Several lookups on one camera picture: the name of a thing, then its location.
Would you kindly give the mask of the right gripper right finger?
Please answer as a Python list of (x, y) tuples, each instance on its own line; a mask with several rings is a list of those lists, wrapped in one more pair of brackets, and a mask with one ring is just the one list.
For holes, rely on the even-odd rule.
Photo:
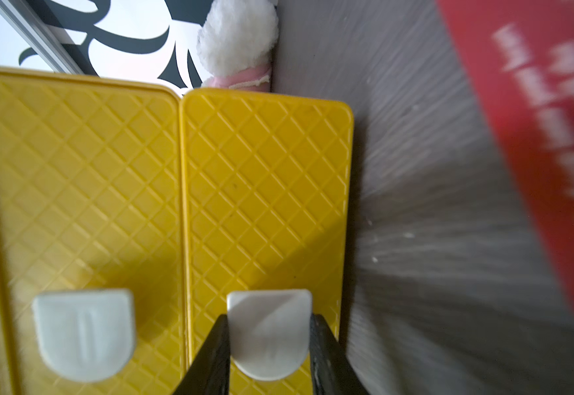
[(321, 314), (310, 319), (309, 355), (314, 394), (369, 394)]

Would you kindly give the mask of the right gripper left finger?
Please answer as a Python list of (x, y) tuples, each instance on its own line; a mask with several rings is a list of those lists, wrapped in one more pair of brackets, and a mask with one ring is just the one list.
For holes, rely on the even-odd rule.
[(229, 321), (221, 314), (173, 395), (228, 395), (230, 364)]

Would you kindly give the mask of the yellow plastic drawer cabinet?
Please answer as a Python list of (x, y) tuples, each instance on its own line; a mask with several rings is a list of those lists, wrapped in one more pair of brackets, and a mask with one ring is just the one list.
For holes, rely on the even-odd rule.
[[(0, 68), (0, 394), (170, 394), (186, 370), (178, 95)], [(126, 288), (137, 347), (98, 383), (42, 361), (33, 301)]]

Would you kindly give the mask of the yellow bottom drawer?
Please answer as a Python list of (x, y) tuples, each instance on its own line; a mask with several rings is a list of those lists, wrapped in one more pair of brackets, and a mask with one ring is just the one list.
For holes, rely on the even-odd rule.
[(339, 342), (351, 108), (202, 88), (180, 132), (188, 370), (226, 314), (229, 394), (314, 394), (311, 316)]

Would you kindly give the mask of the red postcard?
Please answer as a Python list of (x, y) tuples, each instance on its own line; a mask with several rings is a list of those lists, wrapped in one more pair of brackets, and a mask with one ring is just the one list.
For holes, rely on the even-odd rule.
[(574, 1), (438, 8), (574, 309)]

